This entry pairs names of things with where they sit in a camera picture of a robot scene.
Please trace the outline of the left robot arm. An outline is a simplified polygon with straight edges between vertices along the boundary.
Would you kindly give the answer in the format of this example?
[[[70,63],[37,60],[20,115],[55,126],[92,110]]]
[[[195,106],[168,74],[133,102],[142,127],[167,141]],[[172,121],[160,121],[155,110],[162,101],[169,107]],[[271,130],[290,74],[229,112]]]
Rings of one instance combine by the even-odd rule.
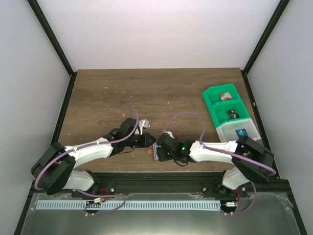
[[[157,140],[144,132],[149,126],[146,119],[127,118],[119,128],[112,129],[95,141],[75,146],[63,146],[59,142],[52,144],[31,169],[35,189],[48,195],[73,189],[85,196],[95,197],[100,190],[99,179],[89,170],[77,171],[76,168],[120,154],[126,147],[150,147]]]

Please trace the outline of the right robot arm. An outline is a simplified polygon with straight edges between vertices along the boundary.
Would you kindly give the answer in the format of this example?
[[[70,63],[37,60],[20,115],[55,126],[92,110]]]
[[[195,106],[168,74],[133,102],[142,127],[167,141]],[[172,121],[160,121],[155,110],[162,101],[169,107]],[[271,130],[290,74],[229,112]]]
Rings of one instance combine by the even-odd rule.
[[[156,141],[160,162],[173,160],[180,166],[198,162],[232,164],[215,187],[222,195],[229,195],[248,182],[266,184],[276,174],[273,153],[248,136],[236,141],[207,143],[196,140],[176,140],[171,132],[164,132]]]

